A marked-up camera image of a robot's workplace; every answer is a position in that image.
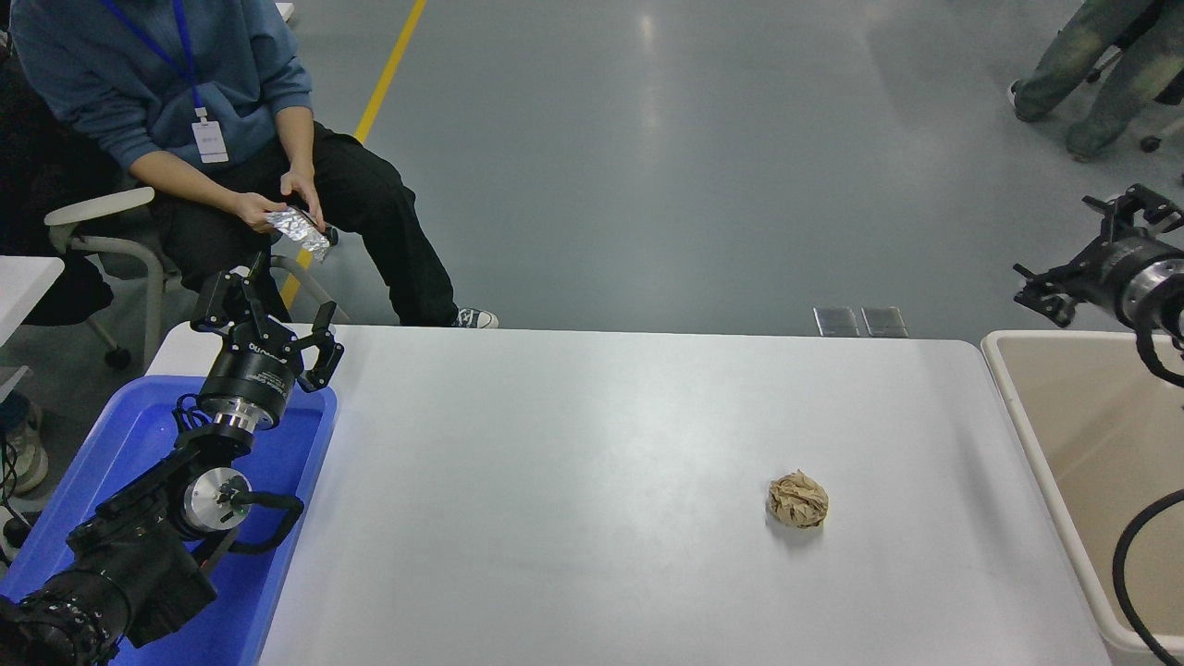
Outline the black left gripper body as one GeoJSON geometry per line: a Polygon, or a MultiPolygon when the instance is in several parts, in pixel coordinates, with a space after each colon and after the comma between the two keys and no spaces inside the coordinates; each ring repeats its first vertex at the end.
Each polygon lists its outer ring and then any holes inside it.
{"type": "Polygon", "coordinates": [[[258,332],[253,324],[240,322],[215,334],[221,350],[199,389],[199,409],[214,418],[244,418],[249,427],[279,425],[301,369],[285,351],[295,340],[292,329],[265,322],[258,332]]]}

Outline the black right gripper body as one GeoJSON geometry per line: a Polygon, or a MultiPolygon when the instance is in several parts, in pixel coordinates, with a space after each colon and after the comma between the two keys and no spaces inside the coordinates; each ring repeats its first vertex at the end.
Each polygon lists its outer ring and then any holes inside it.
{"type": "Polygon", "coordinates": [[[1180,327],[1180,249],[1156,239],[1093,241],[1070,263],[1090,274],[1085,300],[1126,327],[1180,327]]]}

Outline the person's right hand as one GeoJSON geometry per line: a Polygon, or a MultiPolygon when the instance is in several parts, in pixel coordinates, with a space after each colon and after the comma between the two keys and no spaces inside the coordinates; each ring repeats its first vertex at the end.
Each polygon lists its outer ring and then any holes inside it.
{"type": "Polygon", "coordinates": [[[232,192],[229,194],[229,211],[244,222],[257,233],[275,231],[272,214],[283,214],[289,209],[287,203],[270,201],[255,192],[232,192]]]}

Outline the person's left hand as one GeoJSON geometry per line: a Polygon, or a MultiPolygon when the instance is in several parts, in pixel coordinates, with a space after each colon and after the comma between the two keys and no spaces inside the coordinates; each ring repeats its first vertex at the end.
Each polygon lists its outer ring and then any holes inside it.
{"type": "Polygon", "coordinates": [[[304,203],[304,210],[313,218],[314,228],[321,233],[327,230],[313,166],[291,166],[279,177],[279,201],[304,203]]]}

